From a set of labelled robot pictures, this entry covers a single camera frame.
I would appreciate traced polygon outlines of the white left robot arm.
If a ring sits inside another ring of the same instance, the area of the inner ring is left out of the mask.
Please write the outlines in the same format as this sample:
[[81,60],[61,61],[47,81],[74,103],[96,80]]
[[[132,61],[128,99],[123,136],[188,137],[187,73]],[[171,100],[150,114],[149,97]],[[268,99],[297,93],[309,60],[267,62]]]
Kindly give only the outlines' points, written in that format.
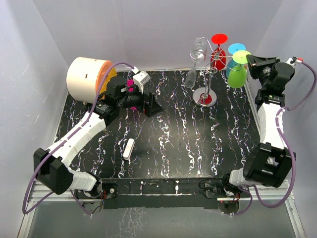
[[152,71],[157,112],[97,102],[94,112],[73,103],[62,117],[69,132],[47,149],[47,162],[73,177],[101,179],[220,178],[244,166],[260,140],[244,89],[224,73],[213,79],[216,103],[201,108],[184,85],[185,71]]

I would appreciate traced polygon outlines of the pink wine glass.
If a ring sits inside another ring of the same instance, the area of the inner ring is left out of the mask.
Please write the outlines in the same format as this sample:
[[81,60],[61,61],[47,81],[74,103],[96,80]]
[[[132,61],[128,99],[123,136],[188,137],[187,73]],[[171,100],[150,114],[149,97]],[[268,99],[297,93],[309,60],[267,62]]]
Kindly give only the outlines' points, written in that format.
[[[129,88],[130,86],[132,86],[134,84],[134,81],[132,79],[127,80],[127,87]],[[135,107],[131,107],[130,108],[133,111],[136,111],[137,109]]]

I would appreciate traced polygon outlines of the green wine glass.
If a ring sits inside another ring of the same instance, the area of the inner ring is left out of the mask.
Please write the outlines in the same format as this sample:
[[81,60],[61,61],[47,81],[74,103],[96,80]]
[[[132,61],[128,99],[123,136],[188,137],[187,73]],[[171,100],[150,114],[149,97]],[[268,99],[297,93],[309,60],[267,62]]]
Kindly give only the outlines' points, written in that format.
[[251,53],[247,50],[236,51],[232,59],[234,61],[234,66],[231,67],[230,73],[227,78],[227,83],[232,88],[241,88],[244,86],[246,81],[246,69],[244,65],[248,63],[247,55]]

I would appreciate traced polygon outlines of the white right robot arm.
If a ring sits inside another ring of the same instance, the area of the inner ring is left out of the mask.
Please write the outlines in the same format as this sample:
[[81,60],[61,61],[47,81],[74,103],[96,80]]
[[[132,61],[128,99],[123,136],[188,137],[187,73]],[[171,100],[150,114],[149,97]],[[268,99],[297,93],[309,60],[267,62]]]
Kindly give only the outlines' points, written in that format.
[[251,152],[244,167],[224,177],[221,192],[228,197],[239,193],[239,186],[263,185],[278,188],[292,167],[293,154],[280,135],[285,105],[283,91],[295,74],[294,67],[279,58],[246,56],[250,75],[261,89],[255,97],[260,120],[260,143]]

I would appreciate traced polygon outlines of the clear champagne flute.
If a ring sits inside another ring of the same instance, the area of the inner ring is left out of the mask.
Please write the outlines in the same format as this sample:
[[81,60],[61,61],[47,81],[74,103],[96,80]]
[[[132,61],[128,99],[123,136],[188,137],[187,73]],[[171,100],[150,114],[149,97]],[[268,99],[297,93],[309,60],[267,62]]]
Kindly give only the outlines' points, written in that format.
[[195,86],[197,78],[196,64],[202,63],[206,59],[206,52],[203,49],[193,49],[190,52],[190,57],[194,65],[186,76],[185,87],[192,89]]

